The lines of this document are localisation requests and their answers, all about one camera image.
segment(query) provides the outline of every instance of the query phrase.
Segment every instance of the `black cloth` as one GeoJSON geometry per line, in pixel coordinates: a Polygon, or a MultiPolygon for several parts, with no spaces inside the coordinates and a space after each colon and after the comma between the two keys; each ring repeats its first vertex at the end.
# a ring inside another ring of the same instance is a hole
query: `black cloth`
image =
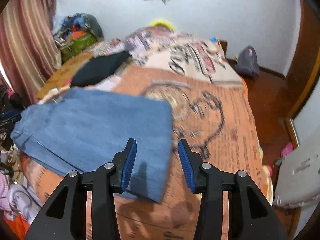
{"type": "Polygon", "coordinates": [[[128,51],[109,56],[92,58],[73,76],[70,87],[95,85],[115,73],[118,67],[130,56],[128,51]]]}

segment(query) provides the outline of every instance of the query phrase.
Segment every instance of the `striped curtain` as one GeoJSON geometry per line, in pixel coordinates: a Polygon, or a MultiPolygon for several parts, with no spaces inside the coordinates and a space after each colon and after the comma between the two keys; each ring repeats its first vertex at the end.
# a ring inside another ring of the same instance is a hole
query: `striped curtain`
{"type": "Polygon", "coordinates": [[[61,66],[51,34],[56,0],[10,0],[0,14],[0,62],[25,106],[61,66]]]}

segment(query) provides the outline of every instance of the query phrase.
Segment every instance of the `folded clothes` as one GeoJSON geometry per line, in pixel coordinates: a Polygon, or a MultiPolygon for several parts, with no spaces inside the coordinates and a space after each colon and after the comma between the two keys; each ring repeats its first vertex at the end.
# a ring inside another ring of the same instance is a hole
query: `folded clothes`
{"type": "Polygon", "coordinates": [[[71,81],[71,87],[86,87],[95,85],[111,76],[130,56],[123,51],[117,54],[92,58],[83,68],[80,68],[71,81]]]}
{"type": "Polygon", "coordinates": [[[71,170],[96,170],[134,138],[137,156],[127,190],[161,201],[172,144],[169,103],[77,88],[60,102],[32,105],[21,116],[12,140],[30,158],[61,176],[71,170]]]}

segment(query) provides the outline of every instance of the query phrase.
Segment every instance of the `metal screw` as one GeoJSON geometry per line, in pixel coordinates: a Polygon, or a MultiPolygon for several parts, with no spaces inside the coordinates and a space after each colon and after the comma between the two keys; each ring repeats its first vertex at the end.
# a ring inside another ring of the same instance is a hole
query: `metal screw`
{"type": "Polygon", "coordinates": [[[78,171],[70,171],[69,172],[69,176],[70,177],[74,177],[74,176],[76,176],[78,174],[78,171]]]}
{"type": "Polygon", "coordinates": [[[106,169],[108,169],[108,170],[112,169],[113,166],[114,166],[113,163],[106,163],[106,164],[104,165],[104,167],[105,167],[106,169]]]}
{"type": "Polygon", "coordinates": [[[240,177],[245,177],[245,176],[247,176],[247,173],[245,171],[238,171],[238,175],[240,177]]]}
{"type": "Polygon", "coordinates": [[[211,168],[211,164],[210,163],[202,163],[202,168],[204,168],[204,169],[210,169],[211,168]]]}

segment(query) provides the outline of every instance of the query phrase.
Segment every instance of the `wooden floor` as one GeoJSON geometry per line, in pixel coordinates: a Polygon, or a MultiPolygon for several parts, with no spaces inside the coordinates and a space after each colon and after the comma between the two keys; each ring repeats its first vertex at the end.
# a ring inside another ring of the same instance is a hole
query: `wooden floor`
{"type": "MultiPolygon", "coordinates": [[[[287,85],[284,79],[261,72],[255,80],[244,78],[249,92],[249,103],[255,118],[258,138],[263,149],[263,164],[272,167],[272,182],[275,188],[279,169],[274,162],[290,141],[284,126],[284,113],[291,103],[284,93],[287,85]]],[[[282,225],[289,233],[293,211],[274,208],[282,225]]]]}

